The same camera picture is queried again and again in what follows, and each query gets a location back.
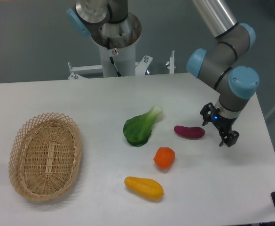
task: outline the purple sweet potato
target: purple sweet potato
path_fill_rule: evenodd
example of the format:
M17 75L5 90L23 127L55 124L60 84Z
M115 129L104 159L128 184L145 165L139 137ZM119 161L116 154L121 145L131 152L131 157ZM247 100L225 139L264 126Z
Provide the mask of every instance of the purple sweet potato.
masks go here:
M202 138L205 134L205 130L200 127L175 126L174 131L182 137L191 139Z

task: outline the blue joint cap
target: blue joint cap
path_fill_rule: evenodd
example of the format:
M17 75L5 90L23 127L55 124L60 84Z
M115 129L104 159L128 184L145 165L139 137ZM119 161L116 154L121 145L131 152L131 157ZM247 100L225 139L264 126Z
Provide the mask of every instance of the blue joint cap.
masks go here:
M239 98L250 99L259 86L259 75L250 67L236 67L230 72L228 83Z
M197 49L189 58L188 63L186 65L186 70L194 75L196 78L199 76L199 72L202 66L202 62L204 60L206 50L199 48Z
M249 38L250 38L249 48L251 48L251 46L255 43L255 40L256 40L255 30L252 27L250 27L248 24L240 24L240 25L246 28L246 30L249 33Z
M89 36L90 32L85 27L85 25L82 23L82 21L79 19L79 17L76 15L74 11L72 11L71 8L69 8L67 11L67 18L70 21L72 27L81 35L81 36Z

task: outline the toy vegetable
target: toy vegetable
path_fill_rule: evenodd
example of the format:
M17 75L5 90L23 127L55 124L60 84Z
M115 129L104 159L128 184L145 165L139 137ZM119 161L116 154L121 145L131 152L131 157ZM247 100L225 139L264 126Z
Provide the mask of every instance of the toy vegetable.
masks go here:
M150 200L159 200L164 194L162 186L153 179L127 177L125 185L136 194Z
M153 106L147 113L128 119L123 133L129 144L139 147L147 143L153 124L162 117L163 109Z
M205 130L201 127L175 126L174 131L182 137L191 139L202 138L205 134Z
M154 162L162 169L170 168L175 160L175 152L169 147L160 147L154 157Z

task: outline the robotic arm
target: robotic arm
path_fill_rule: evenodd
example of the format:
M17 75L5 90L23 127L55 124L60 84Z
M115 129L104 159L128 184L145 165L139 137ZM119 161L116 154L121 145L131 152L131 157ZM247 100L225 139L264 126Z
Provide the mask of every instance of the robotic arm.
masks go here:
M196 50L188 60L187 70L220 93L215 106L208 103L200 114L203 126L212 122L221 136L220 146L234 145L239 133L231 126L254 95L258 74L249 67L231 65L255 41L255 32L247 24L239 24L223 0L193 0L217 45L211 50Z
M208 103L200 114L203 126L212 122L218 129L220 146L230 147L239 137L231 127L259 85L259 76L253 69L231 66L252 46L255 32L249 25L238 23L224 0L193 2L218 43L209 51L196 50L188 60L187 70L220 93L217 103ZM126 49L139 39L141 24L137 17L128 13L127 0L77 0L67 15L79 33L91 33L99 45L104 77L110 77L114 69L118 76L120 72L135 74L135 51ZM112 57L122 49L128 53L124 57L126 61Z
M141 23L128 0L77 0L67 10L72 26L99 47L104 77L135 75L135 44Z

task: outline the cable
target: cable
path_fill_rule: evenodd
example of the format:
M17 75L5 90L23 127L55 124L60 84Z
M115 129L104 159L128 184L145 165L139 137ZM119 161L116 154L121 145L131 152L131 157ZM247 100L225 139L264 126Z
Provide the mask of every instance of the cable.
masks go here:
M110 49L110 38L107 38L107 50L109 50L109 49ZM116 64L115 64L115 62L114 62L114 60L113 60L113 57L110 56L109 59L110 59L111 63L113 64L114 69L115 69L115 71L116 71L118 77L122 77L121 73L120 73L119 70L118 70L118 67L116 66Z

